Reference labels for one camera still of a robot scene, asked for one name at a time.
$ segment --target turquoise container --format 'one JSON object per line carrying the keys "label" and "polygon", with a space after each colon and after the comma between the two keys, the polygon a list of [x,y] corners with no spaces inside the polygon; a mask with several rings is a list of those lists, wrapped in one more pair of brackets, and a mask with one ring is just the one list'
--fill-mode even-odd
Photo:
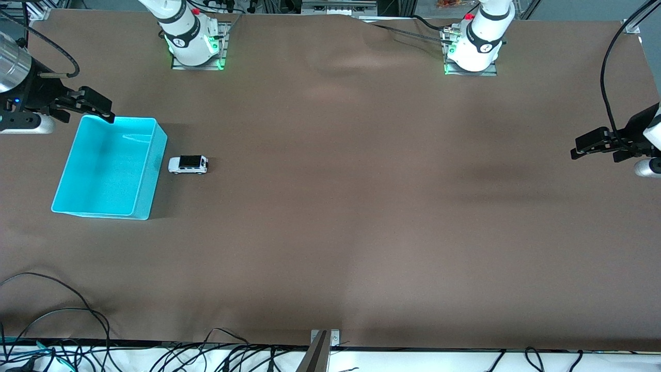
{"label": "turquoise container", "polygon": [[146,220],[167,135],[154,118],[81,118],[51,210],[79,217]]}

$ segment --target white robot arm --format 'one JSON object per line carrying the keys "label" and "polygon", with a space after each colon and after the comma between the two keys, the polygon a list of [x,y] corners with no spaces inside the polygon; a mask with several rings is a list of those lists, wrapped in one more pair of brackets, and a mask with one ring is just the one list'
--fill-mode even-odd
{"label": "white robot arm", "polygon": [[192,9],[186,0],[139,0],[156,17],[175,58],[199,66],[219,53],[218,21]]}
{"label": "white robot arm", "polygon": [[515,13],[512,0],[480,0],[475,18],[461,21],[461,38],[447,57],[467,71],[483,71],[498,58]]}

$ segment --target brown table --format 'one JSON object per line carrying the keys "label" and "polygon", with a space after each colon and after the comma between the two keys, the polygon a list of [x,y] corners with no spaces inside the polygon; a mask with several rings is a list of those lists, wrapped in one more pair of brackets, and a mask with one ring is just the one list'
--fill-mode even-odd
{"label": "brown table", "polygon": [[[430,36],[414,21],[388,23]],[[148,221],[54,214],[78,117],[0,137],[0,276],[80,289],[116,338],[361,346],[659,349],[659,180],[609,155],[572,161],[607,125],[599,68],[617,23],[515,22],[499,75],[447,76],[433,43],[343,16],[242,17],[225,71],[171,71],[149,13],[54,11],[38,28],[123,116],[153,116],[166,157]],[[37,38],[49,66],[67,61]],[[607,85],[617,122],[657,102],[636,36]],[[10,334],[65,290],[0,293]],[[29,336],[102,337],[85,314]],[[214,340],[228,340],[216,336]]]}

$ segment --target brown tabletop surface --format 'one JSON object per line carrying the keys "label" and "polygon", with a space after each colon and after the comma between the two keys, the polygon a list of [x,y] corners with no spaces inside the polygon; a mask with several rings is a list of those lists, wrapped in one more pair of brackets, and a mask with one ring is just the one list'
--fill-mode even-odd
{"label": "brown tabletop surface", "polygon": [[[433,42],[349,17],[247,16],[225,71],[171,71],[151,14],[54,11],[37,27],[80,63],[66,84],[156,118],[165,157],[203,154],[210,173],[164,161],[147,221],[55,214],[79,116],[2,136],[0,276],[63,279],[123,339],[226,327],[305,344],[340,328],[357,346],[660,349],[661,181],[569,156],[607,126],[599,70],[618,26],[514,22],[498,77],[461,77]],[[619,125],[658,101],[637,36],[607,86]],[[0,291],[13,335],[78,304],[34,278]],[[103,334],[71,313],[28,336]]]}

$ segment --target toy car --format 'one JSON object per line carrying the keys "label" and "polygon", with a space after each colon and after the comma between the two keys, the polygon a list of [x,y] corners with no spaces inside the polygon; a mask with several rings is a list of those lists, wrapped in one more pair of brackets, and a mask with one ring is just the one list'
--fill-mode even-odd
{"label": "toy car", "polygon": [[173,174],[197,173],[205,174],[209,167],[209,160],[202,155],[181,155],[170,158],[167,170]]}

